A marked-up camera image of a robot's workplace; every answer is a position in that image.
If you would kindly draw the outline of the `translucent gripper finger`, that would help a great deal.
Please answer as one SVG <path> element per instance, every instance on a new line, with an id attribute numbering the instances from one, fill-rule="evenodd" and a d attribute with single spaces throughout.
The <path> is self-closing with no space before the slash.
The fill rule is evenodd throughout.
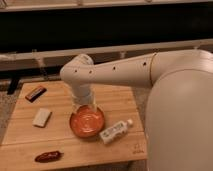
<path id="1" fill-rule="evenodd" d="M 78 98 L 72 95 L 72 109 L 73 109 L 73 114 L 77 114 L 78 109 L 80 107 L 80 104 L 78 103 Z"/>
<path id="2" fill-rule="evenodd" d="M 97 112 L 97 110 L 98 110 L 98 105 L 97 105 L 97 103 L 96 103 L 96 99 L 95 99 L 94 94 L 92 94 L 92 104 L 91 104 L 91 106 L 92 106 L 93 112 Z"/>

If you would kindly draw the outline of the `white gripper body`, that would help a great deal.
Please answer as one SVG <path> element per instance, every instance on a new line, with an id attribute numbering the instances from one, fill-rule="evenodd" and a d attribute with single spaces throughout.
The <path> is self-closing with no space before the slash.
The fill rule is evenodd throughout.
<path id="1" fill-rule="evenodd" d="M 90 84 L 71 83 L 72 97 L 77 104 L 91 104 L 94 95 Z"/>

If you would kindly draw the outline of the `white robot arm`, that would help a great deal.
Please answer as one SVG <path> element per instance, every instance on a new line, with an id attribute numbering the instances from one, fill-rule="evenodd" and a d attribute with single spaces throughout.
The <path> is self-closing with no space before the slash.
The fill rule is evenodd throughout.
<path id="1" fill-rule="evenodd" d="M 60 76 L 79 104 L 93 100 L 94 83 L 149 87 L 148 171 L 213 171 L 213 53 L 157 52 L 98 65 L 81 54 Z"/>

